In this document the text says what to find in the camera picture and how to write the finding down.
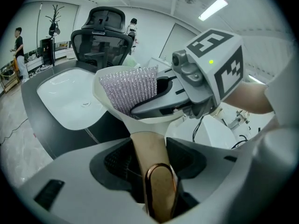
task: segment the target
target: white basin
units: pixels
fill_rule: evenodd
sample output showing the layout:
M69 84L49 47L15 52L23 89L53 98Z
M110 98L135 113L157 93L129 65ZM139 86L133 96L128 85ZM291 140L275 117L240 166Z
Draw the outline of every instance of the white basin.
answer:
M63 127L85 129L107 111L93 96L93 77L86 70L71 69L45 81L37 94Z

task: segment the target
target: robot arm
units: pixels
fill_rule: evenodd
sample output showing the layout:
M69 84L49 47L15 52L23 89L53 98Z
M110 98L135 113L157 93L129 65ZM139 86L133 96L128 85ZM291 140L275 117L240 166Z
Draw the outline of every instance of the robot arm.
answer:
M209 29L172 54L172 66L159 72L157 95L137 104L139 118L171 115L178 110L199 119L213 112L244 77L242 37Z

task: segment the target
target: wire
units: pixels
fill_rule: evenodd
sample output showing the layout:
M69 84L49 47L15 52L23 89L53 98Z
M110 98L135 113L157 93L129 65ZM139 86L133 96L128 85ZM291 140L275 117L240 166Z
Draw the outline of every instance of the wire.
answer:
M28 118L25 119L23 122L21 122L21 124L20 124L16 129L13 129L8 137L4 137L4 140L3 140L2 143L0 143L0 146L1 146L2 144L4 144L5 140L6 140L6 139L9 139L9 138L11 137L11 135L13 134L13 131L16 131L18 128L20 128L21 125L22 125L23 123L25 123L26 120L28 120Z
M246 141L248 141L248 139L246 138L246 136L243 135L243 134L240 134L239 137L244 137L245 139L244 139L244 140L241 140L241 141L239 141L239 142L237 142L231 149L233 149L233 148L235 148L235 147L238 147L238 145L241 144L242 142L246 142Z
M201 125L201 122L202 122L203 118L204 118L204 116L202 116L202 117L200 118L199 123L196 125L196 127L195 127L195 129L194 129L194 131L193 131L193 134L192 134L192 142L193 142L193 143L195 143L195 141L194 141L194 139L195 139L195 135L196 135L196 133L197 133L197 131L198 131L198 129L199 129L199 126Z

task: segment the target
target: silver sequined cloth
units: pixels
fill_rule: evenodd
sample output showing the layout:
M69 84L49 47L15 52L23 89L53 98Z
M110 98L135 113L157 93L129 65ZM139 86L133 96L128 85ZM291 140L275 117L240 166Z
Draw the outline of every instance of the silver sequined cloth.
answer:
M138 68L100 77L114 109L135 118L130 110L138 103L157 95L158 67Z

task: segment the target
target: wooden handle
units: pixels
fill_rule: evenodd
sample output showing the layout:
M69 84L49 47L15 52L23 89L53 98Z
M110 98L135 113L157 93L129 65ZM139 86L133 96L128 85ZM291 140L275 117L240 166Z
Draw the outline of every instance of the wooden handle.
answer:
M158 222L171 219L176 184L169 168L164 136L153 132L131 135L143 177L145 204L149 214Z

